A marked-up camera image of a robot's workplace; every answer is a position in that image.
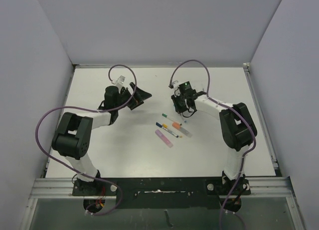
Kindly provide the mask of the green marker pen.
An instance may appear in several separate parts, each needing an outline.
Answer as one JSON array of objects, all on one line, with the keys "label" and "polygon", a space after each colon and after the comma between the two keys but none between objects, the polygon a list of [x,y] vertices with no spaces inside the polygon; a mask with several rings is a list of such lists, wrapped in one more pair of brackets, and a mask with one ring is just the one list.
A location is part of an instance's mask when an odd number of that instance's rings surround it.
[{"label": "green marker pen", "polygon": [[174,118],[172,118],[172,117],[170,117],[170,116],[168,116],[168,115],[166,115],[166,114],[164,114],[164,113],[162,113],[161,115],[162,115],[164,118],[170,120],[171,122],[175,122],[175,123],[177,123],[178,125],[181,124],[181,123],[180,123],[179,121],[177,121],[176,119],[174,119]]}]

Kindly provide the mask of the orange cap highlighter pen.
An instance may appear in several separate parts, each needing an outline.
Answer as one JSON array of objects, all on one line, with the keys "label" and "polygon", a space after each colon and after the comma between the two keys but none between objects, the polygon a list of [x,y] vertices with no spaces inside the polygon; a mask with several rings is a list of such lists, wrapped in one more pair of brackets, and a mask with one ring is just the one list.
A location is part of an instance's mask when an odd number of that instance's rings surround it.
[{"label": "orange cap highlighter pen", "polygon": [[175,129],[177,129],[178,131],[180,131],[182,134],[186,135],[187,137],[192,137],[192,134],[187,131],[186,129],[184,129],[180,124],[178,124],[177,122],[173,122],[172,123],[172,127],[174,127]]}]

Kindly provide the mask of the yellow marker pen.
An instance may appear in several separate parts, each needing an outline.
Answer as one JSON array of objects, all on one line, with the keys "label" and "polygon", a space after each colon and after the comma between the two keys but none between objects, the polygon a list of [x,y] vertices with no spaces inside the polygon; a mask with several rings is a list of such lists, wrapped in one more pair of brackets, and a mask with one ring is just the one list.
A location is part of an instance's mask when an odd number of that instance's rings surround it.
[{"label": "yellow marker pen", "polygon": [[176,138],[182,138],[182,136],[181,136],[180,134],[174,132],[172,129],[170,129],[170,128],[168,127],[168,125],[162,124],[162,127],[163,127],[167,132],[169,132],[171,135],[175,136]]}]

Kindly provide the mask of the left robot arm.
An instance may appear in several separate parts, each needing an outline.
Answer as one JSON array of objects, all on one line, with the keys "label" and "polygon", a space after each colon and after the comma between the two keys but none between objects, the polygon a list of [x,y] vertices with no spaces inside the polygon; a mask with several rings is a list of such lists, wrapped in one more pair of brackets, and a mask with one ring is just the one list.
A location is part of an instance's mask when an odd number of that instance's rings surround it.
[{"label": "left robot arm", "polygon": [[89,195],[97,195],[102,187],[101,182],[96,180],[100,177],[100,172],[88,155],[92,130],[114,124],[119,116],[118,107],[133,110],[152,97],[133,82],[130,83],[130,87],[135,91],[134,94],[119,84],[106,87],[104,100],[99,105],[98,112],[84,116],[65,112],[55,131],[52,149],[65,157],[72,168],[79,172],[77,180],[84,183],[83,188]]}]

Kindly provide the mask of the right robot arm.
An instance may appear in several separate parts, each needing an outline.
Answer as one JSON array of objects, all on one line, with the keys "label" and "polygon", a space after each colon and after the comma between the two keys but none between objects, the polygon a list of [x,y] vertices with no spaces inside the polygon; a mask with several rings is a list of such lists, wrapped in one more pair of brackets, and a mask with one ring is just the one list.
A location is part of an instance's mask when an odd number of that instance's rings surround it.
[{"label": "right robot arm", "polygon": [[197,111],[206,113],[220,121],[222,138],[228,146],[227,161],[223,174],[223,191],[229,195],[240,188],[237,180],[244,174],[245,157],[243,156],[251,145],[256,145],[257,128],[246,104],[224,103],[208,97],[204,91],[197,92],[190,82],[170,83],[169,88],[174,90],[171,96],[175,111],[183,115],[193,115]]}]

